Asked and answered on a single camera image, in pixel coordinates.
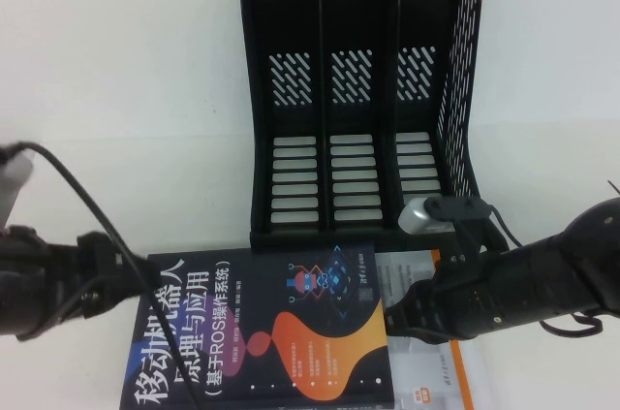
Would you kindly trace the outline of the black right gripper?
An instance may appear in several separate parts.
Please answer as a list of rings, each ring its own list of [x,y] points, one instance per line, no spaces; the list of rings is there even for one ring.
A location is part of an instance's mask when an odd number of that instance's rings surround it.
[[[469,340],[489,331],[484,288],[465,267],[431,255],[431,277],[409,288],[409,316],[402,301],[385,309],[387,335],[423,341]]]

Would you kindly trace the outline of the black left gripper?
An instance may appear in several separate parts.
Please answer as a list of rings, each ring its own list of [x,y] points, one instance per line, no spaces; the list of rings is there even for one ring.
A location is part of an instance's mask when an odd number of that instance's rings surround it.
[[[87,233],[73,245],[48,243],[45,253],[47,324],[99,316],[163,286],[157,263],[134,253],[124,256],[104,233]]]

